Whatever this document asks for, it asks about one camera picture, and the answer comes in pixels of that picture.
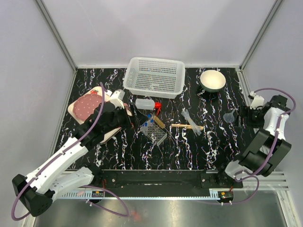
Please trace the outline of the wooden stick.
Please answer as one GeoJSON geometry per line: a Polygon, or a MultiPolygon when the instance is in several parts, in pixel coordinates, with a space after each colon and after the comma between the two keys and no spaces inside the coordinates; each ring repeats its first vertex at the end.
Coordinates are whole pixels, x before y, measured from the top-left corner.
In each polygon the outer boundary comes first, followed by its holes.
{"type": "MultiPolygon", "coordinates": [[[[171,127],[192,129],[191,125],[186,125],[186,124],[171,124],[171,127]]],[[[197,127],[200,130],[204,129],[204,126],[197,126],[197,127]]]]}

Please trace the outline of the brown bristle tube brush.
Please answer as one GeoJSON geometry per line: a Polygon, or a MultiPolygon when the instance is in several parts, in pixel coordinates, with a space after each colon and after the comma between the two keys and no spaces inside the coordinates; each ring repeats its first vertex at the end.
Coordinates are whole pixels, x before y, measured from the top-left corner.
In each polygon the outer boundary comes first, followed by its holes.
{"type": "Polygon", "coordinates": [[[172,136],[172,134],[170,133],[170,131],[166,129],[165,124],[164,124],[157,116],[155,116],[155,115],[153,116],[153,120],[157,123],[157,125],[158,125],[161,129],[163,129],[164,131],[166,131],[166,132],[169,134],[169,136],[172,138],[172,140],[176,143],[176,140],[173,138],[173,136],[172,136]]]}

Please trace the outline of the white wash bottle red cap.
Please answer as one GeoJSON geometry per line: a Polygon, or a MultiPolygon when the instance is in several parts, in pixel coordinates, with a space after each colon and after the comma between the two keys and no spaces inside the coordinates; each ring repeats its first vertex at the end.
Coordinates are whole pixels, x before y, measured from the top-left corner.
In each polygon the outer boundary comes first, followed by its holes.
{"type": "Polygon", "coordinates": [[[161,103],[155,102],[152,99],[136,99],[135,106],[142,110],[161,109],[161,103]]]}

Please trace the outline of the clear plastic funnel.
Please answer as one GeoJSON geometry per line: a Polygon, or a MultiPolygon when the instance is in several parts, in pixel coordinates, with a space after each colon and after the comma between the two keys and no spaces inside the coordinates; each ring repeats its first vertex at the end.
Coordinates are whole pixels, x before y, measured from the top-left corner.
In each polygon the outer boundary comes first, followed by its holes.
{"type": "Polygon", "coordinates": [[[235,121],[234,112],[236,109],[233,109],[230,113],[225,113],[223,115],[223,120],[227,123],[233,123],[235,121]]]}

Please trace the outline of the clear plastic pipettes bundle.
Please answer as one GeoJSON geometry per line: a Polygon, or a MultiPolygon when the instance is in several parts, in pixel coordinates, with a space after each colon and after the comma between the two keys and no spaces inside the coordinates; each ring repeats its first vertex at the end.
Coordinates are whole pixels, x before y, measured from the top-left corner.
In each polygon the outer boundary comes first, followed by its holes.
{"type": "Polygon", "coordinates": [[[187,120],[189,125],[191,126],[195,135],[200,136],[202,134],[202,129],[196,125],[196,123],[191,119],[189,112],[187,109],[183,108],[181,111],[182,116],[187,120]]]}

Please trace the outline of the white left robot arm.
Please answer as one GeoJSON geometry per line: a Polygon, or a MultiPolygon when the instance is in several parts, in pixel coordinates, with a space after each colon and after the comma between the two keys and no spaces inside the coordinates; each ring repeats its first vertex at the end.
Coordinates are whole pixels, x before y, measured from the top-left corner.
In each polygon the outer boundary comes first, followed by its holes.
{"type": "Polygon", "coordinates": [[[130,104],[115,106],[111,102],[101,103],[94,112],[80,124],[74,136],[36,170],[26,176],[18,174],[12,179],[16,194],[11,216],[15,216],[17,202],[21,202],[33,217],[43,214],[59,197],[80,187],[110,186],[109,177],[91,164],[84,164],[73,174],[60,175],[76,160],[102,142],[106,134],[118,129],[138,129],[147,116],[130,104]]]}

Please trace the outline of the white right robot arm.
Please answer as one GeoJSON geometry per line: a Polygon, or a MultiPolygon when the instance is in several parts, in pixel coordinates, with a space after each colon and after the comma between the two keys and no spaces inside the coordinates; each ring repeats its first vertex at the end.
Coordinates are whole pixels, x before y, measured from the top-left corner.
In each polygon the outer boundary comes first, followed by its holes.
{"type": "Polygon", "coordinates": [[[257,129],[249,145],[240,156],[223,167],[215,175],[219,187],[226,187],[242,176],[269,176],[291,149],[285,139],[285,123],[290,116],[287,98],[273,96],[264,102],[263,97],[254,96],[250,106],[239,107],[237,126],[257,129]]]}

